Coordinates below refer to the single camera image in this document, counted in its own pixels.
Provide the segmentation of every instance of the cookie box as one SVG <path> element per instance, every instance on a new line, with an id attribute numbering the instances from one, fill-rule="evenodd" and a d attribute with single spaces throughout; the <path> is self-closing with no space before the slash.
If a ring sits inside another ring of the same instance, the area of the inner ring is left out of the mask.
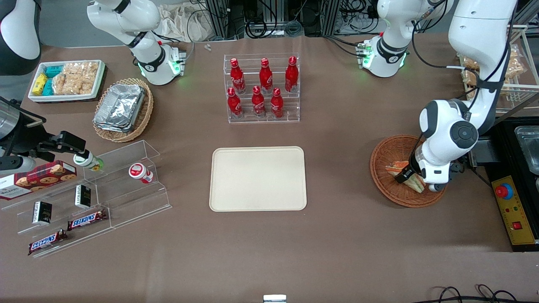
<path id="1" fill-rule="evenodd" d="M 56 160 L 40 165 L 28 173 L 0 178 L 0 199 L 11 200 L 76 177 L 75 167 Z"/>
<path id="2" fill-rule="evenodd" d="M 99 62 L 98 72 L 95 76 L 94 86 L 90 94 L 78 94 L 78 95 L 53 95 L 53 96 L 37 96 L 32 93 L 32 89 L 28 91 L 28 99 L 34 101 L 35 103 L 45 104 L 45 103 L 67 103 L 67 102 L 81 102 L 81 101 L 95 101 L 93 100 L 97 97 L 99 93 L 99 88 L 101 86 L 101 81 L 103 80 L 103 74 L 105 73 L 105 63 L 101 60 L 80 60 L 80 61 L 56 61 L 56 62 L 43 62 L 40 63 L 34 74 L 32 80 L 33 87 L 38 79 L 39 75 L 45 71 L 49 66 L 60 66 L 65 65 L 66 63 L 83 63 L 84 61 L 96 61 Z"/>

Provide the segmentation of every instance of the small bottle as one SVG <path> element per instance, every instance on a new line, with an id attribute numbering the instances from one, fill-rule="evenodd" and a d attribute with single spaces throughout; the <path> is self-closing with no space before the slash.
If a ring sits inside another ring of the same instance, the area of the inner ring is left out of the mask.
<path id="1" fill-rule="evenodd" d="M 73 162 L 91 171 L 98 171 L 98 170 L 101 170 L 101 168 L 103 168 L 103 160 L 94 156 L 91 151 L 88 151 L 87 159 L 79 155 L 74 155 Z"/>
<path id="2" fill-rule="evenodd" d="M 230 66 L 232 70 L 230 71 L 230 78 L 232 79 L 232 85 L 236 89 L 236 93 L 244 94 L 245 93 L 245 78 L 243 76 L 243 71 L 239 67 L 238 59 L 230 59 Z"/>
<path id="3" fill-rule="evenodd" d="M 271 111 L 275 118 L 282 118 L 282 108 L 284 102 L 281 97 L 281 90 L 276 87 L 273 89 L 273 97 L 271 98 Z"/>
<path id="4" fill-rule="evenodd" d="M 227 91 L 227 94 L 229 95 L 229 108 L 230 113 L 232 114 L 233 119 L 241 119 L 243 118 L 243 109 L 241 108 L 241 101 L 239 100 L 239 97 L 236 95 L 236 92 L 234 91 L 234 88 L 230 87 Z"/>
<path id="5" fill-rule="evenodd" d="M 270 69 L 270 62 L 267 58 L 260 60 L 260 86 L 262 88 L 262 94 L 271 94 L 273 89 L 273 73 Z"/>
<path id="6" fill-rule="evenodd" d="M 263 118 L 266 115 L 266 108 L 264 107 L 264 96 L 260 94 L 260 86 L 255 85 L 253 87 L 253 102 L 254 115 L 257 118 Z"/>
<path id="7" fill-rule="evenodd" d="M 129 168 L 129 175 L 134 179 L 142 181 L 144 184 L 148 184 L 154 180 L 154 173 L 142 163 L 131 165 Z"/>
<path id="8" fill-rule="evenodd" d="M 296 66 L 297 63 L 298 59 L 295 56 L 288 58 L 288 67 L 285 72 L 285 90 L 289 93 L 298 92 L 298 77 L 300 72 Z"/>

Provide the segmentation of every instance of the red coca-cola bottle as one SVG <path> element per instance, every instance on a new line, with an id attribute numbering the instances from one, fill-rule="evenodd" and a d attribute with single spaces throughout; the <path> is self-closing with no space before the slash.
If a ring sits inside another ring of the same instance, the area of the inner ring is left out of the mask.
<path id="1" fill-rule="evenodd" d="M 253 102 L 254 115 L 258 118 L 263 118 L 266 115 L 266 108 L 264 107 L 264 96 L 260 94 L 260 86 L 255 85 L 253 87 Z"/>
<path id="2" fill-rule="evenodd" d="M 260 86 L 262 87 L 262 94 L 271 94 L 273 89 L 273 73 L 270 70 L 270 62 L 267 58 L 260 60 L 262 68 L 260 69 Z"/>
<path id="3" fill-rule="evenodd" d="M 239 97 L 236 95 L 236 92 L 234 91 L 234 88 L 230 87 L 227 91 L 227 94 L 229 95 L 229 108 L 230 112 L 232 114 L 233 119 L 241 119 L 243 118 L 243 109 L 241 108 L 241 101 L 239 100 Z"/>
<path id="4" fill-rule="evenodd" d="M 273 89 L 273 97 L 271 98 L 271 111 L 275 118 L 282 118 L 282 108 L 284 102 L 281 97 L 281 90 L 276 87 Z"/>
<path id="5" fill-rule="evenodd" d="M 298 59 L 295 56 L 288 58 L 288 67 L 285 72 L 285 89 L 289 93 L 298 92 L 298 77 L 300 72 L 298 71 L 296 63 L 298 63 Z"/>
<path id="6" fill-rule="evenodd" d="M 236 89 L 238 94 L 245 93 L 245 78 L 243 77 L 243 71 L 239 67 L 238 59 L 230 59 L 230 66 L 232 70 L 230 71 L 230 78 L 232 79 L 232 85 Z"/>

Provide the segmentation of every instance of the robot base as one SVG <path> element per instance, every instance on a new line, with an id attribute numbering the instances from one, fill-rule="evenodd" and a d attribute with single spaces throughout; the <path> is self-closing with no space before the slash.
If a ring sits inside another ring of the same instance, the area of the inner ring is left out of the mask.
<path id="1" fill-rule="evenodd" d="M 376 49 L 376 44 L 380 40 L 380 36 L 373 37 L 371 40 L 365 40 L 356 46 L 356 54 L 358 55 L 357 62 L 360 68 L 369 70 L 373 75 L 387 78 L 397 73 L 399 68 L 404 65 L 406 53 L 394 63 L 387 63 L 384 57 L 379 54 Z"/>
<path id="2" fill-rule="evenodd" d="M 185 71 L 186 52 L 167 44 L 161 47 L 165 50 L 165 60 L 155 72 L 148 72 L 139 64 L 142 75 L 153 85 L 165 85 Z"/>

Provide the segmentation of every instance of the yellow control panel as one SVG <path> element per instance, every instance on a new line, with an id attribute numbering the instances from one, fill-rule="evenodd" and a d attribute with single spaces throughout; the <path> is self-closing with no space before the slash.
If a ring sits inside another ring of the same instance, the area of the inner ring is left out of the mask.
<path id="1" fill-rule="evenodd" d="M 507 176 L 496 180 L 492 182 L 492 188 L 511 243 L 513 245 L 535 244 L 535 237 L 522 209 L 513 178 Z"/>

